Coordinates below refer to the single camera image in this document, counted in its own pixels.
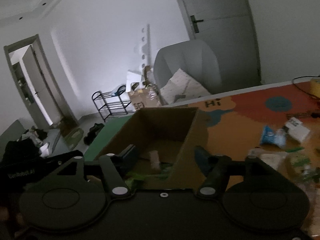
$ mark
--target yellow object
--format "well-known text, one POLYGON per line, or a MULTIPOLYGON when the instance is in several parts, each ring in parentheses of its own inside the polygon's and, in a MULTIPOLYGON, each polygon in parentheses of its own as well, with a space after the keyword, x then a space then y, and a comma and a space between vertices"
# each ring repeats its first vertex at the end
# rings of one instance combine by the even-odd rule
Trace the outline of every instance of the yellow object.
POLYGON ((320 98, 320 78, 310 80, 310 94, 320 98))

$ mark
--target shelf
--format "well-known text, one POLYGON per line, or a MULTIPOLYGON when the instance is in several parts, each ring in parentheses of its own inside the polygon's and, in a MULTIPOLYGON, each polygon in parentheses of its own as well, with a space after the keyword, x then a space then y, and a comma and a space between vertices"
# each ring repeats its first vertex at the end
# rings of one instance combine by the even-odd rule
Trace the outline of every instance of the shelf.
POLYGON ((113 95, 111 94, 112 92, 107 92, 107 93, 102 93, 101 91, 97 91, 95 92, 91 99, 94 103, 94 105, 96 106, 101 118, 103 119, 103 121, 105 122, 106 119, 109 116, 115 116, 115 115, 124 115, 124 114, 128 114, 128 111, 126 110, 127 106, 131 104, 130 100, 122 100, 122 98, 120 97, 123 93, 125 92, 125 85, 121 85, 118 89, 116 94, 117 95, 113 95), (116 102, 107 102, 107 98, 119 98, 119 101, 116 102), (101 106, 100 108, 97 106, 96 101, 98 100, 103 100, 103 106, 101 106), (112 112, 113 110, 123 110, 123 112, 112 112), (106 117, 104 117, 102 115, 102 112, 108 111, 108 115, 106 117))
POLYGON ((100 107, 98 110, 99 111, 105 111, 105 110, 108 110, 108 108, 110 110, 123 109, 123 108, 126 108, 128 105, 130 105, 131 101, 130 100, 125 100, 125 101, 122 101, 122 103, 121 102, 107 103, 107 104, 104 104, 102 107, 100 107))
POLYGON ((101 100, 101 99, 106 99, 106 98, 114 98, 114 97, 118 97, 118 96, 122 95, 124 92, 125 92, 125 90, 119 91, 119 94, 116 96, 112 95, 111 92, 107 92, 107 93, 103 93, 103 94, 98 95, 97 97, 93 98, 92 100, 96 101, 96 100, 101 100))

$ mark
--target cable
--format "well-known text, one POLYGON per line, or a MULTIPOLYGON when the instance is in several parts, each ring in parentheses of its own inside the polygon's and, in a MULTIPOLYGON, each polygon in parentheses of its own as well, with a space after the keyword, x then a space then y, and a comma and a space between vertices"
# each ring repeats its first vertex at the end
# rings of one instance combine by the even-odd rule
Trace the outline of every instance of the cable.
POLYGON ((310 94, 310 93, 308 93, 308 92, 304 91, 303 89, 301 89, 300 87, 298 87, 298 86, 297 86, 297 84, 294 82, 296 79, 306 78, 306 77, 315 77, 315 78, 319 78, 319 77, 320 77, 320 75, 319 75, 319 76, 302 76, 302 77, 296 77, 296 78, 292 79, 292 85, 294 85, 297 89, 299 89, 300 91, 302 91, 302 92, 306 93, 307 95, 309 95, 309 96, 311 96, 311 97, 313 97, 313 98, 316 98, 316 99, 319 99, 319 100, 320 100, 320 98, 319 98, 319 97, 317 97, 317 96, 315 96, 315 95, 313 95, 313 94, 310 94))

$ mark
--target cardboard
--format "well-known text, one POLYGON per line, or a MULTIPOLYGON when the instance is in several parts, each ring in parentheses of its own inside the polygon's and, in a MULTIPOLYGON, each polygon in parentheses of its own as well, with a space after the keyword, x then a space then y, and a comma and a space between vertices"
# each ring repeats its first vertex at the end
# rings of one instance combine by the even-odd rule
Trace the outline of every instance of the cardboard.
POLYGON ((135 145, 140 160, 132 171, 152 174, 148 152, 157 150, 161 162, 173 163, 166 180, 148 178, 147 189, 192 188, 204 182, 205 177, 194 158, 194 147, 206 147, 207 115, 197 108, 145 108, 137 111, 111 139, 100 156, 119 154, 128 145, 135 145))
POLYGON ((145 107, 162 106, 160 97, 153 87, 128 92, 131 103, 136 110, 145 107))

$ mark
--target blue snack bag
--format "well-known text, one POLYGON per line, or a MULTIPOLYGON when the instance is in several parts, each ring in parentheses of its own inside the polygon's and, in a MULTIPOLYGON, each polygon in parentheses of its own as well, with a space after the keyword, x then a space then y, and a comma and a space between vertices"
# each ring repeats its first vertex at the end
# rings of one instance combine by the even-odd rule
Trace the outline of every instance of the blue snack bag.
POLYGON ((278 129, 275 133, 269 126, 263 127, 262 135, 260 139, 260 145, 262 144, 274 144, 280 148, 284 148, 286 145, 286 136, 283 129, 278 129))

